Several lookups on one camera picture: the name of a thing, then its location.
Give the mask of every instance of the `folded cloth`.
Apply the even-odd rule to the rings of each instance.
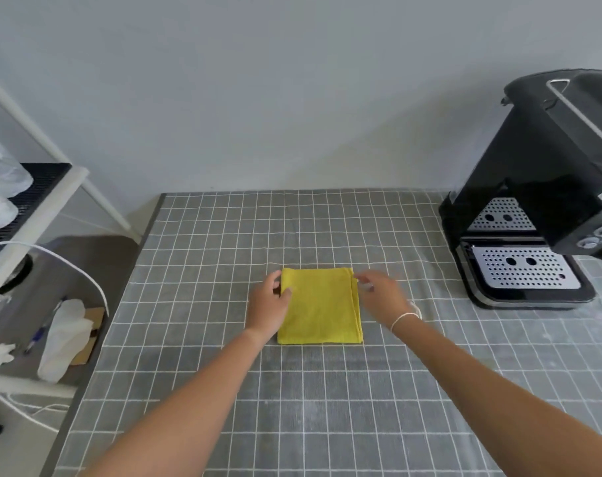
[[[357,281],[351,268],[281,271],[281,291],[292,288],[281,345],[362,343]]]

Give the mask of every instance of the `white wall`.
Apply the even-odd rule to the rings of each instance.
[[[20,162],[57,162],[0,105],[0,142]],[[82,189],[67,202],[39,239],[44,244],[59,236],[124,234]]]
[[[448,187],[563,67],[602,0],[0,0],[0,83],[140,230],[163,191]]]

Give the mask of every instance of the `power cord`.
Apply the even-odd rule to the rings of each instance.
[[[4,245],[8,245],[8,244],[20,244],[20,245],[27,246],[27,247],[30,247],[30,248],[39,249],[39,250],[41,250],[43,252],[46,252],[50,256],[53,256],[56,259],[62,261],[63,263],[67,264],[67,266],[69,266],[70,268],[73,268],[74,270],[76,270],[77,272],[79,272],[80,274],[82,274],[85,278],[87,278],[89,281],[91,281],[93,283],[93,285],[98,289],[98,291],[100,293],[100,296],[103,299],[103,303],[105,304],[105,314],[106,314],[107,317],[110,316],[109,305],[107,304],[107,301],[106,301],[105,292],[100,287],[100,285],[96,282],[96,280],[94,280],[86,272],[84,272],[83,270],[81,270],[78,266],[76,266],[73,263],[70,263],[63,256],[59,256],[55,252],[53,252],[53,251],[51,251],[51,250],[49,250],[47,248],[44,248],[42,246],[39,246],[37,244],[30,244],[30,243],[25,243],[25,242],[22,242],[22,241],[0,241],[0,246],[4,246]],[[16,413],[19,413],[19,415],[27,418],[30,422],[33,422],[36,425],[40,425],[41,427],[43,427],[43,428],[45,428],[47,430],[50,430],[51,432],[54,432],[54,433],[58,433],[58,429],[55,429],[55,428],[51,427],[50,425],[44,424],[43,422],[35,419],[34,418],[35,415],[38,415],[41,411],[45,411],[45,410],[66,412],[69,409],[68,405],[58,404],[58,403],[52,403],[52,404],[44,406],[44,407],[39,407],[37,405],[31,405],[31,404],[22,403],[22,402],[14,400],[12,398],[11,394],[7,394],[7,399],[5,399],[0,394],[0,401],[2,401],[4,404],[6,404],[9,408],[13,409]],[[19,408],[18,405],[26,406],[26,407],[29,407],[29,408],[36,408],[37,410],[35,412],[33,412],[33,413],[30,414],[30,413],[22,410],[21,408]]]

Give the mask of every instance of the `cardboard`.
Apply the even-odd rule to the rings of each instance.
[[[87,342],[85,347],[80,352],[78,352],[76,356],[74,356],[74,359],[70,363],[70,366],[84,365],[87,361],[89,361],[91,351],[94,349],[94,345],[96,344],[96,340],[98,339],[98,331],[94,330],[100,329],[100,325],[102,325],[104,317],[104,308],[87,308],[85,310],[85,319],[90,320],[93,323],[91,330],[93,333],[96,333],[96,336],[89,338],[89,341]]]

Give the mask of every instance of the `gray tablecloth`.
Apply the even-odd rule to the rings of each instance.
[[[440,201],[374,189],[167,195],[55,475],[75,475],[209,362],[241,331],[250,284],[282,265],[389,272],[458,345],[602,434],[602,262],[581,261],[600,297],[579,310],[480,310]],[[207,475],[502,475],[415,355],[362,318],[362,345],[265,347]]]

